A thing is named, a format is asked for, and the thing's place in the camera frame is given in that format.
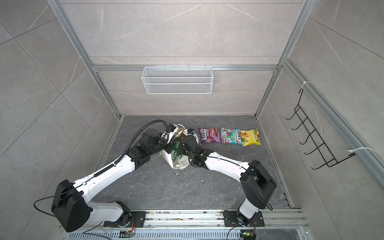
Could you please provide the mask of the green yellow candy bag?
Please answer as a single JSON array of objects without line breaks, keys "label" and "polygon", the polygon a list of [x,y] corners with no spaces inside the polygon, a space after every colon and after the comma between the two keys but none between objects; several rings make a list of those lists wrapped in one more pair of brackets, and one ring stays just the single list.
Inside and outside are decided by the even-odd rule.
[{"label": "green yellow candy bag", "polygon": [[181,141],[176,140],[171,150],[171,158],[173,162],[179,159],[180,148],[181,148]]}]

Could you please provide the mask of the white floral paper bag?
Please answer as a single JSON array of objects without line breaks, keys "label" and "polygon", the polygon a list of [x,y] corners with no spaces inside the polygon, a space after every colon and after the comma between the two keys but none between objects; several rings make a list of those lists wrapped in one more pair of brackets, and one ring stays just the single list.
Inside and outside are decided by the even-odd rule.
[{"label": "white floral paper bag", "polygon": [[[172,138],[174,142],[176,140],[179,140],[181,141],[181,144],[183,144],[182,140],[187,136],[191,136],[192,142],[195,142],[198,145],[201,143],[200,138],[193,129],[187,129],[181,124],[177,124],[177,126],[179,127],[179,130],[177,132],[177,135]],[[183,170],[190,165],[190,157],[189,159],[178,159],[177,161],[173,162],[171,154],[167,154],[164,150],[160,151],[159,155],[166,160],[166,162],[171,166],[172,169]]]}]

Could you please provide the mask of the purple snack pack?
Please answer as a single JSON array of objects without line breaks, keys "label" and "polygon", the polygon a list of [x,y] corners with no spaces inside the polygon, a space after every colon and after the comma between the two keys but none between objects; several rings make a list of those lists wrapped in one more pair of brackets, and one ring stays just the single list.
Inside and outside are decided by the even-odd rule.
[{"label": "purple snack pack", "polygon": [[203,143],[221,143],[220,128],[199,128]]}]

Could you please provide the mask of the teal red snack bag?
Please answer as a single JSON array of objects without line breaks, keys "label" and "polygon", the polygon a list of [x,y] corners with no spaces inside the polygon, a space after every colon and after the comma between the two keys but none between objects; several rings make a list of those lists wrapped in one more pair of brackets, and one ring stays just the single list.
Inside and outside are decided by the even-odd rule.
[{"label": "teal red snack bag", "polygon": [[240,129],[226,129],[221,128],[220,131],[222,143],[225,144],[242,144],[241,130]]}]

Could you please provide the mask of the yellow green snack bag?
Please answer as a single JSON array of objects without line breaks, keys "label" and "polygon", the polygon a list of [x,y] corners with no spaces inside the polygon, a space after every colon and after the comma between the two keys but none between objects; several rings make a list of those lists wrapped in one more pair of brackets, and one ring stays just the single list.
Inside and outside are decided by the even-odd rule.
[{"label": "yellow green snack bag", "polygon": [[241,139],[242,139],[242,146],[247,147],[250,145],[261,145],[261,139],[258,129],[252,129],[247,131],[240,131]]}]

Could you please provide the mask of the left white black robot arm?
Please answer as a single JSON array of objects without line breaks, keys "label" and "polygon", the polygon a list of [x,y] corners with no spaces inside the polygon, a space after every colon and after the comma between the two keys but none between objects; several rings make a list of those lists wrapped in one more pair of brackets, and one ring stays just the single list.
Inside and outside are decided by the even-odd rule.
[{"label": "left white black robot arm", "polygon": [[151,156],[167,149],[173,136],[173,132],[161,134],[155,129],[149,129],[137,143],[107,166],[72,183],[68,180],[59,183],[51,207],[54,217],[68,233],[83,225],[98,222],[127,226],[132,215],[123,202],[96,203],[92,201],[93,197],[119,178],[147,163]]}]

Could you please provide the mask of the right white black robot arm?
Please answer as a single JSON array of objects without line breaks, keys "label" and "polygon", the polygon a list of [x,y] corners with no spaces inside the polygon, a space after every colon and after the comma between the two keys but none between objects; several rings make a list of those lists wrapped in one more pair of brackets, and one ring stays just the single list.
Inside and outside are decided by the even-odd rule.
[{"label": "right white black robot arm", "polygon": [[238,222],[248,226],[259,213],[269,206],[277,183],[261,162],[240,162],[204,149],[192,136],[181,140],[192,166],[222,173],[238,181],[245,193],[245,199],[236,212]]}]

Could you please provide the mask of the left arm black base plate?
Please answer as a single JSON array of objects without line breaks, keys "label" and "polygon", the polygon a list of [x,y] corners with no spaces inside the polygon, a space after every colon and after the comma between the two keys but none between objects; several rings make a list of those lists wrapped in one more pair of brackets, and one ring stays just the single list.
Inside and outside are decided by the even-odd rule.
[{"label": "left arm black base plate", "polygon": [[130,215],[124,215],[121,220],[117,222],[104,222],[103,227],[111,228],[142,228],[145,223],[147,212],[133,211]]}]

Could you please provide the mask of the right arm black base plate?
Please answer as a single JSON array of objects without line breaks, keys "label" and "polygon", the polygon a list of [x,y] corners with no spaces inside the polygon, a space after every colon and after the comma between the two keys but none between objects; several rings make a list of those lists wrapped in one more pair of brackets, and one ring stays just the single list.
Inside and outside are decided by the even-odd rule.
[{"label": "right arm black base plate", "polygon": [[223,217],[226,227],[235,227],[238,225],[244,227],[264,227],[265,222],[261,212],[255,213],[250,219],[247,219],[239,211],[223,211]]}]

